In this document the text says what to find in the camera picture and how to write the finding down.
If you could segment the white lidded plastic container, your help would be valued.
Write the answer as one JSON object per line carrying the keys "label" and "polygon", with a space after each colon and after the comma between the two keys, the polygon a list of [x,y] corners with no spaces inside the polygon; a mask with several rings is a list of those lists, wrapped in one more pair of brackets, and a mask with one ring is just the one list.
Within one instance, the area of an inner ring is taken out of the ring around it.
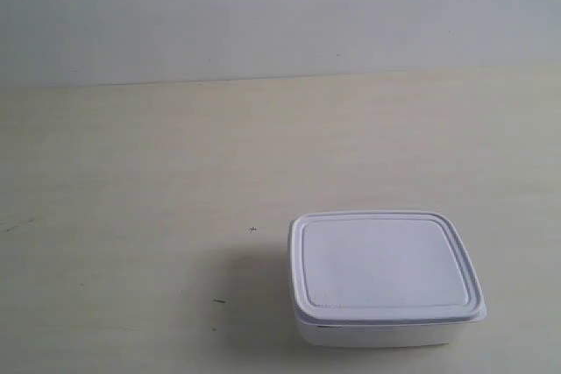
{"label": "white lidded plastic container", "polygon": [[441,345],[486,317],[461,237],[434,212],[302,215],[288,231],[288,271],[297,329],[317,346]]}

